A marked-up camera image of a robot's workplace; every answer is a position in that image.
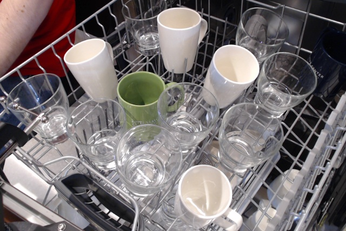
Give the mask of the person forearm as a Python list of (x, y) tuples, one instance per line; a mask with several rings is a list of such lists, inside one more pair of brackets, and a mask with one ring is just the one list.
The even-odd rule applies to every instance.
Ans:
[(1, 75), (25, 49), (54, 0), (1, 1)]

